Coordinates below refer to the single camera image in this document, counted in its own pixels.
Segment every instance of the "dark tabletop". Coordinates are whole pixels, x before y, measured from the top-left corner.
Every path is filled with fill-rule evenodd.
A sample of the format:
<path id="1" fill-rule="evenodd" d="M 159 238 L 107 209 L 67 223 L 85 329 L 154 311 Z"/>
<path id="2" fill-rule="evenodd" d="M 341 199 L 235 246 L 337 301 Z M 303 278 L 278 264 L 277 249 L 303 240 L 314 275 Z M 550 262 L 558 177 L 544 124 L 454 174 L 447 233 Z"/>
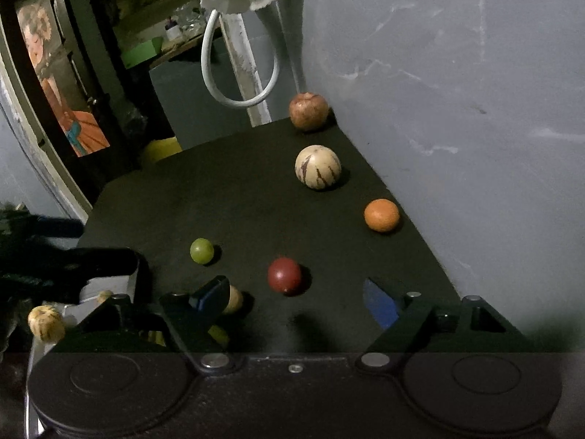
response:
<path id="1" fill-rule="evenodd" d="M 294 173 L 308 145 L 331 148 L 344 167 L 331 191 L 312 191 Z M 236 349 L 265 352 L 364 350 L 381 333 L 362 302 L 365 278 L 391 292 L 419 291 L 458 301 L 412 222 L 393 234 L 370 231 L 363 210 L 394 200 L 341 130 L 301 134 L 289 120 L 215 140 L 106 186 L 80 246 L 127 246 L 147 259 L 153 294 L 192 292 L 217 274 L 249 292 L 244 319 L 223 318 Z M 195 264 L 189 247 L 206 237 L 221 247 L 213 265 Z M 284 297 L 266 282 L 269 264 L 288 256 L 312 282 Z"/>

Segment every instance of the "green object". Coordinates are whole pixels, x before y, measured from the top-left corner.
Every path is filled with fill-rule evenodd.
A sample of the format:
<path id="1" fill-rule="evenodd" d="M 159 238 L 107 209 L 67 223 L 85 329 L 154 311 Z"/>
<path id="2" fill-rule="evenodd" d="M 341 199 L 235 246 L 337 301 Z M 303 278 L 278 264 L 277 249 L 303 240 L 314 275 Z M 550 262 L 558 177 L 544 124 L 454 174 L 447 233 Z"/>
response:
<path id="1" fill-rule="evenodd" d="M 160 54 L 160 49 L 163 47 L 162 36 L 152 38 L 150 41 L 145 41 L 139 44 L 130 51 L 122 53 L 122 62 L 126 69 L 133 68 L 144 61 L 148 61 Z"/>
<path id="2" fill-rule="evenodd" d="M 214 257 L 215 250 L 211 242 L 203 237 L 195 239 L 191 244 L 191 259 L 197 264 L 208 264 Z"/>

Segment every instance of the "looped white tube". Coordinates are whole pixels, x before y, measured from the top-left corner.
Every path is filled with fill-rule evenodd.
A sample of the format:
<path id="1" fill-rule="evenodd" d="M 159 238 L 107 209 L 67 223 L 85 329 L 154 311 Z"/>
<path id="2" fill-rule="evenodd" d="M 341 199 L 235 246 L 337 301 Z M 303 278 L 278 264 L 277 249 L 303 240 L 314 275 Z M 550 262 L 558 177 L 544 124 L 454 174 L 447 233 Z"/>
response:
<path id="1" fill-rule="evenodd" d="M 247 101 L 233 101 L 232 99 L 228 99 L 225 95 L 223 95 L 223 93 L 221 93 L 221 91 L 216 86 L 215 81 L 214 81 L 214 77 L 211 73 L 211 64 L 210 64 L 211 42 L 212 42 L 213 34 L 215 31 L 215 25 L 216 25 L 218 17 L 219 17 L 219 12 L 217 10 L 213 10 L 211 12 L 210 20 L 207 22 L 207 27 L 205 28 L 205 33 L 203 35 L 203 48 L 201 49 L 201 71 L 203 73 L 203 81 L 205 82 L 205 86 L 207 87 L 207 90 L 209 90 L 210 94 L 214 97 L 214 99 L 216 101 L 218 101 L 220 104 L 223 104 L 223 105 L 230 107 L 232 109 L 245 109 L 245 108 L 257 105 L 260 102 L 264 101 L 264 99 L 268 97 L 268 94 L 270 94 L 272 89 L 274 89 L 274 86 L 276 85 L 276 81 L 279 78 L 280 61 L 279 61 L 279 55 L 278 55 L 278 51 L 277 51 L 278 45 L 277 45 L 277 41 L 275 39 L 275 35 L 274 35 L 273 31 L 271 30 L 270 25 L 267 23 L 267 21 L 263 21 L 264 18 L 263 18 L 262 12 L 258 11 L 257 14 L 258 14 L 260 21 L 262 21 L 262 23 L 266 27 L 266 30 L 268 32 L 268 37 L 270 38 L 270 42 L 272 43 L 272 46 L 273 46 L 274 69 L 272 70 L 272 77 L 270 78 L 270 82 L 264 88 L 264 90 L 262 92 L 260 92 L 257 96 L 255 96 L 251 99 L 248 99 Z"/>

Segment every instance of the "circular black disc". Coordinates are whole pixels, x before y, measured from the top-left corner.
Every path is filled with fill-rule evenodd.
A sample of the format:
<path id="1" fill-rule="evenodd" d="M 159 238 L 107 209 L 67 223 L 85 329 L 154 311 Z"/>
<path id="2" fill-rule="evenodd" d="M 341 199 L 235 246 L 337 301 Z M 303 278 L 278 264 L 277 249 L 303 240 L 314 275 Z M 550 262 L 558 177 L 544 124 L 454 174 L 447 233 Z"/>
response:
<path id="1" fill-rule="evenodd" d="M 561 396 L 558 372 L 537 353 L 416 353 L 403 381 L 428 414 L 478 433 L 534 425 L 554 411 Z"/>
<path id="2" fill-rule="evenodd" d="M 111 345 L 112 334 L 116 344 L 134 351 L 103 351 L 100 343 Z M 181 356 L 166 348 L 128 333 L 83 337 L 92 352 L 50 352 L 30 374 L 30 400 L 43 422 L 58 431 L 78 437 L 142 431 L 163 420 L 189 385 Z M 144 345 L 136 348 L 138 342 Z"/>

